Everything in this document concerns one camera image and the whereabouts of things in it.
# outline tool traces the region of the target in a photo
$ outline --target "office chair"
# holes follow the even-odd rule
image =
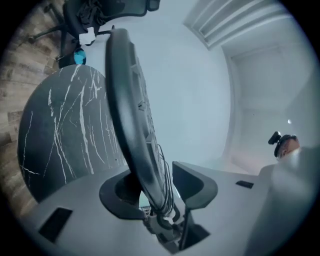
[[[65,56],[67,33],[74,37],[72,40],[73,43],[79,43],[79,35],[87,33],[87,27],[93,27],[95,36],[109,34],[110,31],[99,32],[100,26],[95,20],[87,27],[81,23],[77,13],[85,1],[86,0],[66,0],[62,7],[63,16],[52,3],[47,5],[43,11],[47,13],[51,10],[58,21],[58,25],[47,31],[30,36],[28,42],[33,44],[38,38],[44,35],[54,31],[61,31],[60,54],[55,58],[56,61],[59,61]],[[142,17],[146,15],[147,10],[150,12],[158,10],[160,0],[120,0],[120,2],[116,2],[115,0],[100,0],[100,3],[102,12],[107,16],[105,21],[108,22],[125,16]]]

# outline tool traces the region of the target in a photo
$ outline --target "black marble table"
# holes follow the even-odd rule
[[[35,89],[20,122],[18,160],[38,202],[77,178],[127,164],[99,71],[67,66]]]

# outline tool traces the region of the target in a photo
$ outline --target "marble tabletop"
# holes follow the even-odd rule
[[[67,66],[35,89],[20,122],[18,160],[38,202],[77,178],[127,164],[99,71]]]

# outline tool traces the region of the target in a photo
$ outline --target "black headphones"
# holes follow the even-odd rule
[[[271,138],[268,141],[269,145],[273,145],[276,143],[276,147],[274,149],[274,156],[277,157],[278,156],[278,152],[280,147],[289,139],[293,139],[293,140],[297,140],[297,136],[295,135],[283,135],[281,136],[280,132],[275,131],[274,134],[271,136]]]

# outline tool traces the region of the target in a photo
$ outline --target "round table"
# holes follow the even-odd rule
[[[47,77],[24,108],[17,152],[38,202],[75,179],[126,165],[104,76],[86,65],[70,65]]]

